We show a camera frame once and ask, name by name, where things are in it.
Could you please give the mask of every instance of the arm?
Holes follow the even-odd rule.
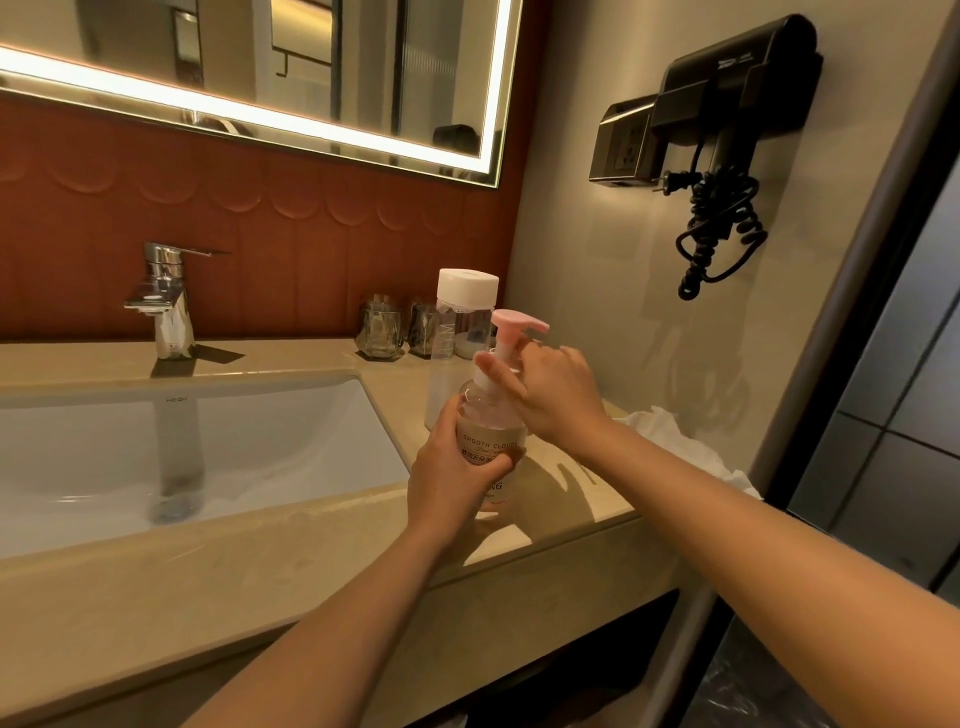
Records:
[[[227,683],[184,728],[349,728],[360,722],[437,560],[519,455],[470,465],[457,447],[456,421],[453,399],[417,455],[407,527],[396,541]]]
[[[576,350],[477,363],[543,439],[651,521],[845,728],[960,716],[960,610],[610,420]]]

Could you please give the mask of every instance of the led light strip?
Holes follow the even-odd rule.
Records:
[[[263,109],[252,104],[230,101],[186,88],[145,81],[79,63],[59,61],[34,53],[0,46],[0,71],[21,76],[77,86],[91,91],[124,96],[178,109],[190,109],[233,121],[257,124],[284,132],[300,133],[338,144],[363,147],[398,157],[420,159],[444,167],[468,169],[471,172],[490,171],[493,149],[493,127],[500,98],[500,83],[507,50],[507,26],[510,21],[511,0],[499,0],[496,28],[493,34],[493,56],[490,84],[487,88],[487,106],[484,110],[484,128],[480,157],[457,154],[425,144],[396,139],[382,134],[361,132],[350,127],[296,116],[283,111]]]

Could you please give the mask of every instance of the bottle label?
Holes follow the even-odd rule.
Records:
[[[467,462],[473,465],[489,463],[509,448],[522,448],[526,439],[526,427],[492,429],[472,423],[462,415],[457,417],[457,445]],[[500,505],[510,499],[512,475],[493,483],[484,496],[487,505]]]

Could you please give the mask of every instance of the orange tile wall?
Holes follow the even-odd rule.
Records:
[[[122,306],[148,239],[233,254],[187,260],[200,337],[353,334],[370,293],[505,279],[549,14],[524,3],[495,190],[0,94],[0,340],[151,338]]]

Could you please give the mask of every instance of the coiled cord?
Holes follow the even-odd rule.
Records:
[[[693,217],[687,223],[686,231],[677,238],[677,250],[690,261],[678,291],[684,301],[695,299],[700,294],[702,283],[717,283],[740,270],[768,235],[752,202],[760,190],[760,183],[756,179],[732,169],[721,169],[715,175],[701,175],[695,172],[695,165],[691,167],[686,174],[690,175],[691,181],[696,180],[690,198]],[[719,231],[728,230],[731,225],[736,225],[736,231],[743,236],[740,242],[749,247],[726,271],[718,276],[710,276],[707,268],[720,242]],[[696,244],[693,253],[684,247],[688,237],[693,238]]]

